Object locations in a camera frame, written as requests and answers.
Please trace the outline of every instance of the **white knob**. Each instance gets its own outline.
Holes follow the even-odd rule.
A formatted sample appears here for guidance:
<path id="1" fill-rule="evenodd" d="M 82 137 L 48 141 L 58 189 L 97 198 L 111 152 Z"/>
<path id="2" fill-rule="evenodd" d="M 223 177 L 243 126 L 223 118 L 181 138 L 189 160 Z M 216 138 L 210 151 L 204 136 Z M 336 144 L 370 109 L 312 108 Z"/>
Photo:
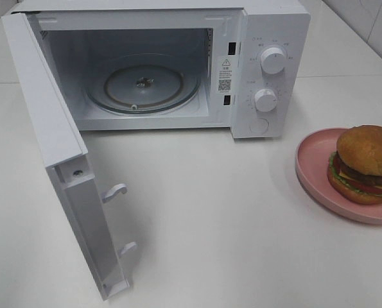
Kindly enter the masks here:
<path id="1" fill-rule="evenodd" d="M 255 94 L 255 107 L 258 111 L 268 112 L 276 107 L 278 98 L 271 89 L 262 89 Z"/>
<path id="2" fill-rule="evenodd" d="M 286 65 L 286 53 L 280 47 L 269 47 L 261 53 L 261 67 L 268 74 L 279 73 Z"/>

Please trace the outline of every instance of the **control panel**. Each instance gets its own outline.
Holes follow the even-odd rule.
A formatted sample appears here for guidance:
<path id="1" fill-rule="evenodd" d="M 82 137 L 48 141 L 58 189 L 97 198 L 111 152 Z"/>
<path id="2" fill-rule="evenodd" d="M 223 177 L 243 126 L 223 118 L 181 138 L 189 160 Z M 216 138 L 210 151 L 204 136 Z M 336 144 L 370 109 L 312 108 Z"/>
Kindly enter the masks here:
<path id="1" fill-rule="evenodd" d="M 282 134 L 309 15 L 249 15 L 247 19 L 232 134 L 234 138 L 277 137 Z"/>

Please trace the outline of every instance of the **pink plate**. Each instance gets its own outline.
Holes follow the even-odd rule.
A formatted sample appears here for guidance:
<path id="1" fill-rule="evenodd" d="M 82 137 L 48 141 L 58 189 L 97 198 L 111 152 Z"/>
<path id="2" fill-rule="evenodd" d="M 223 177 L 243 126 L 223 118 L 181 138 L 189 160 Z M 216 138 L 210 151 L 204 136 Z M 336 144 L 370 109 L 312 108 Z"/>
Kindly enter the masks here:
<path id="1" fill-rule="evenodd" d="M 298 146 L 296 172 L 306 190 L 321 204 L 339 215 L 382 225 L 382 204 L 360 205 L 338 193 L 327 179 L 329 156 L 336 151 L 336 140 L 346 128 L 330 128 L 308 135 Z"/>

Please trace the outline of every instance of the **qr code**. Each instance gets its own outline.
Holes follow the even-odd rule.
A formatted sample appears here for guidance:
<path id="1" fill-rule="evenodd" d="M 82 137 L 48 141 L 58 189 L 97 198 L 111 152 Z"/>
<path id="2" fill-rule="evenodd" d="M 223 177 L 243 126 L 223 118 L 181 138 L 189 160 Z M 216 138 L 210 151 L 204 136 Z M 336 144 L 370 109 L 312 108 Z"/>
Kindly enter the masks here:
<path id="1" fill-rule="evenodd" d="M 230 79 L 220 80 L 218 91 L 230 91 Z"/>

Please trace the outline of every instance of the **sesame-free bun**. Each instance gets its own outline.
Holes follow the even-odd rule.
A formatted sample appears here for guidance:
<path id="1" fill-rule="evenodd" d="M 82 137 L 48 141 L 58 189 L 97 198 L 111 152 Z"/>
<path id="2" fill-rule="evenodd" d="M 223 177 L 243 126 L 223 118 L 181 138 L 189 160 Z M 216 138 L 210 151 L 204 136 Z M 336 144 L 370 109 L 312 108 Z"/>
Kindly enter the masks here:
<path id="1" fill-rule="evenodd" d="M 363 194 L 348 188 L 345 184 L 339 181 L 339 179 L 334 177 L 330 167 L 327 168 L 327 179 L 333 188 L 335 188 L 342 196 L 351 200 L 352 202 L 365 205 L 382 203 L 382 197 L 380 196 L 375 196 L 373 194 Z"/>
<path id="2" fill-rule="evenodd" d="M 382 127 L 362 125 L 348 129 L 336 142 L 342 161 L 364 174 L 382 176 Z"/>

